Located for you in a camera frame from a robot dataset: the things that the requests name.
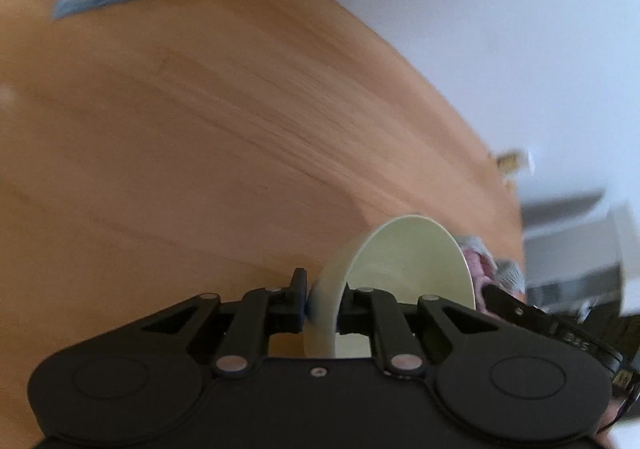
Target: circular cap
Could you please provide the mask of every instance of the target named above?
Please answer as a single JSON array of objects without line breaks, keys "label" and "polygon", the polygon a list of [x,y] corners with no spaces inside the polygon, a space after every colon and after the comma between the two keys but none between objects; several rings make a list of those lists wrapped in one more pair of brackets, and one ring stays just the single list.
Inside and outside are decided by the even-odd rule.
[{"label": "circular cap", "polygon": [[242,371],[249,365],[247,359],[240,355],[224,355],[216,360],[216,366],[222,371],[228,371],[234,373],[236,371]]},{"label": "circular cap", "polygon": [[29,402],[47,436],[129,445],[171,427],[200,396],[203,373],[189,355],[75,350],[46,359],[29,381]]},{"label": "circular cap", "polygon": [[91,399],[123,399],[146,384],[146,366],[134,359],[108,357],[90,361],[76,371],[74,384]]},{"label": "circular cap", "polygon": [[435,386],[465,423],[520,443],[590,433],[611,397],[607,372],[593,357],[515,328],[465,336],[438,368]]},{"label": "circular cap", "polygon": [[391,357],[391,365],[404,371],[413,371],[422,366],[422,359],[418,355],[412,355],[411,353],[400,353]]},{"label": "circular cap", "polygon": [[560,366],[539,357],[511,357],[491,368],[491,380],[516,399],[541,400],[554,396],[566,382]]},{"label": "circular cap", "polygon": [[311,368],[311,371],[309,371],[312,377],[326,377],[328,372],[329,371],[326,368],[323,368],[322,366]]}]

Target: screw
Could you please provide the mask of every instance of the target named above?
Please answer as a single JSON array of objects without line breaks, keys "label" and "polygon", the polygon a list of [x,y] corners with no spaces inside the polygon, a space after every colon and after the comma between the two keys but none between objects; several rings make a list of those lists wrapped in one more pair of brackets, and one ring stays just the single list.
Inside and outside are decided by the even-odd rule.
[{"label": "screw", "polygon": [[396,369],[412,371],[422,366],[422,359],[418,355],[412,355],[411,353],[400,353],[400,355],[395,355],[391,358],[391,365]]},{"label": "screw", "polygon": [[311,371],[309,371],[312,377],[326,377],[328,372],[328,369],[322,368],[321,366],[318,366],[317,368],[311,368]]},{"label": "screw", "polygon": [[224,355],[216,360],[216,366],[222,371],[228,373],[234,373],[236,371],[242,371],[249,365],[246,358],[240,355]]}]

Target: wooden table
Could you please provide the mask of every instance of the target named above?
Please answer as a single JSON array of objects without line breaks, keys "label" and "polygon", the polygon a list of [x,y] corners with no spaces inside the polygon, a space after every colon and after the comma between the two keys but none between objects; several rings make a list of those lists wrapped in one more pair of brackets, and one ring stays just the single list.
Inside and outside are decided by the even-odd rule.
[{"label": "wooden table", "polygon": [[50,352],[203,291],[313,278],[389,217],[522,260],[485,146],[332,0],[53,22],[54,2],[0,0],[0,446],[38,439],[25,388]]}]

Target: white wall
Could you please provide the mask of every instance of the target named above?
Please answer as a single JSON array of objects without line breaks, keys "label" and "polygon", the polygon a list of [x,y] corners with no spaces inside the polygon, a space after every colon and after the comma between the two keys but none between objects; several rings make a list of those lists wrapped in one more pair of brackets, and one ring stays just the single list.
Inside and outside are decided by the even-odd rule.
[{"label": "white wall", "polygon": [[533,149],[523,201],[606,187],[640,204],[640,0],[337,1],[493,150]]}]

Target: white cup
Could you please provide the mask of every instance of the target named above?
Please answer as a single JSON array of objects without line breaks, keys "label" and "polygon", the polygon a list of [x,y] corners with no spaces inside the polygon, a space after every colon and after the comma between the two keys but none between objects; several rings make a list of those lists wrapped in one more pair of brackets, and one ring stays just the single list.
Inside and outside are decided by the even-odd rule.
[{"label": "white cup", "polygon": [[313,358],[370,357],[369,339],[338,335],[338,308],[346,283],[351,289],[391,292],[400,303],[438,295],[473,310],[474,288],[456,240],[424,216],[400,216],[359,235],[335,252],[309,295],[305,355]]}]

